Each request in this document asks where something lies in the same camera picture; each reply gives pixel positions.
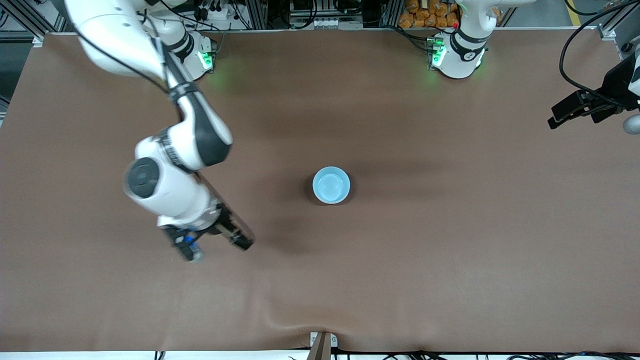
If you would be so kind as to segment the blue bowl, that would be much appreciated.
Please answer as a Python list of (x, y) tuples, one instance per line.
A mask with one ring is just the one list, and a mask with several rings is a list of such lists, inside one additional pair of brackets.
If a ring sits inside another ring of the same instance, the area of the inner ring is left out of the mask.
[(315, 173), (311, 180), (311, 189), (320, 202), (338, 205), (349, 196), (351, 180), (342, 168), (327, 166)]

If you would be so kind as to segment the brown table mat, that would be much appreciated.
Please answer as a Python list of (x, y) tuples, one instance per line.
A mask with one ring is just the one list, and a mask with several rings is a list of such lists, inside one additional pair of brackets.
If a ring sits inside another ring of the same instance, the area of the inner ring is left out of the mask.
[[(0, 127), (0, 351), (640, 353), (640, 136), (550, 130), (570, 30), (496, 30), (451, 80), (390, 30), (226, 36), (202, 171), (253, 231), (191, 264), (122, 189), (173, 125), (73, 35), (32, 48)], [(341, 203), (313, 176), (339, 167)]]

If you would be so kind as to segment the orange snack packets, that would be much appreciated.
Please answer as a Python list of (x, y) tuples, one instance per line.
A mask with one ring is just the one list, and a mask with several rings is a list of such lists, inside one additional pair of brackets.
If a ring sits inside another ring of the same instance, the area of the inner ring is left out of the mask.
[(403, 0), (400, 28), (457, 28), (462, 9), (454, 0)]

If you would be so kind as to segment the white power strip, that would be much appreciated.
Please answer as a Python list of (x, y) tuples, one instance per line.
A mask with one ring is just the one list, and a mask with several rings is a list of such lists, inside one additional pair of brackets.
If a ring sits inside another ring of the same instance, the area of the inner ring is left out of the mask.
[(230, 10), (228, 0), (190, 0), (194, 6), (196, 21), (226, 21), (233, 11)]

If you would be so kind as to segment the aluminium frame profile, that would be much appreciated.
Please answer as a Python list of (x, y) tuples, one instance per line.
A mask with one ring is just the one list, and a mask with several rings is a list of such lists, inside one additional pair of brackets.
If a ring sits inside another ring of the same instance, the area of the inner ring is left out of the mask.
[(46, 34), (68, 30), (64, 0), (0, 0), (0, 44), (41, 47)]
[(381, 18), (379, 26), (397, 27), (400, 16), (404, 14), (406, 9), (406, 0), (381, 0)]
[(266, 30), (269, 0), (244, 0), (244, 2), (249, 14), (251, 29)]
[(640, 36), (640, 12), (611, 16), (599, 22), (598, 30), (604, 41), (630, 43)]

